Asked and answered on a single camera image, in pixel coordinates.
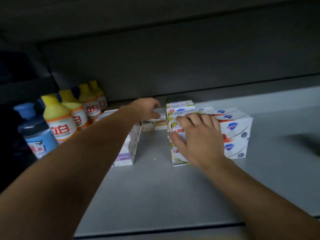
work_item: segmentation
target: person's left hand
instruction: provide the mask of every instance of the person's left hand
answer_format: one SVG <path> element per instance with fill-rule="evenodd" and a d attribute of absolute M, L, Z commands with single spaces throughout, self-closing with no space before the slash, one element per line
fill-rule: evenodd
<path fill-rule="evenodd" d="M 160 102 L 152 97 L 139 98 L 128 106 L 137 112 L 140 121 L 159 119 L 161 117 L 159 113 L 153 111 L 155 108 L 160 107 Z"/>

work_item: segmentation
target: detergent bottle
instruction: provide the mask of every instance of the detergent bottle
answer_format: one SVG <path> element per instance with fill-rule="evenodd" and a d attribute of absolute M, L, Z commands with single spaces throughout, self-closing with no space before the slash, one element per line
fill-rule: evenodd
<path fill-rule="evenodd" d="M 89 86 L 93 94 L 97 97 L 101 111 L 104 111 L 108 107 L 108 104 L 102 89 L 98 87 L 96 80 L 90 81 Z"/>
<path fill-rule="evenodd" d="M 33 103 L 14 106 L 25 121 L 18 126 L 18 132 L 37 159 L 47 155 L 58 146 L 54 135 L 42 116 L 36 114 Z"/>
<path fill-rule="evenodd" d="M 82 103 L 82 107 L 86 112 L 90 122 L 94 123 L 102 114 L 97 98 L 93 92 L 90 91 L 88 84 L 80 84 L 79 89 L 79 101 Z"/>
<path fill-rule="evenodd" d="M 77 126 L 72 118 L 70 110 L 59 103 L 54 93 L 41 96 L 45 110 L 43 117 L 49 125 L 58 143 L 68 140 L 77 132 Z"/>
<path fill-rule="evenodd" d="M 77 129 L 81 131 L 87 128 L 90 123 L 80 101 L 74 98 L 70 89 L 60 90 L 59 93 L 62 99 L 61 104 L 66 106 L 71 111 L 72 118 L 77 126 Z"/>

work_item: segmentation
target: hand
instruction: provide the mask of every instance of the hand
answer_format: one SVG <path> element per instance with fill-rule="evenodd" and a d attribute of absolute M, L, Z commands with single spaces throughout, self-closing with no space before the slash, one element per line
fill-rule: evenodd
<path fill-rule="evenodd" d="M 190 163 L 203 171 L 217 169 L 221 162 L 230 160 L 224 155 L 220 122 L 208 114 L 189 113 L 177 121 L 186 133 L 186 143 L 172 131 L 169 136 L 179 152 Z"/>
<path fill-rule="evenodd" d="M 153 111 L 155 108 L 160 107 L 160 102 L 152 97 L 139 98 L 129 106 L 137 112 L 140 121 L 159 119 L 161 117 L 159 113 Z"/>

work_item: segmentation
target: person's right arm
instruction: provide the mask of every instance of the person's right arm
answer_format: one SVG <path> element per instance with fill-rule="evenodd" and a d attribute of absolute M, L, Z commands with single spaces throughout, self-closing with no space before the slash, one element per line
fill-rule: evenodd
<path fill-rule="evenodd" d="M 186 143 L 171 132 L 181 154 L 198 166 L 236 207 L 256 239 L 320 239 L 320 223 L 224 156 L 220 123 L 213 116 L 178 117 Z"/>

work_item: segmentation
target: blue bottle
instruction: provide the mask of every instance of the blue bottle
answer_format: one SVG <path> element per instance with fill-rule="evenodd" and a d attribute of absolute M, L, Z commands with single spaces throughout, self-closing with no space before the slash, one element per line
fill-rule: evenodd
<path fill-rule="evenodd" d="M 18 126 L 18 132 L 24 137 L 36 158 L 40 159 L 55 149 L 58 143 L 45 119 L 36 114 L 33 106 L 33 103 L 25 103 L 14 106 L 13 109 L 26 119 Z"/>

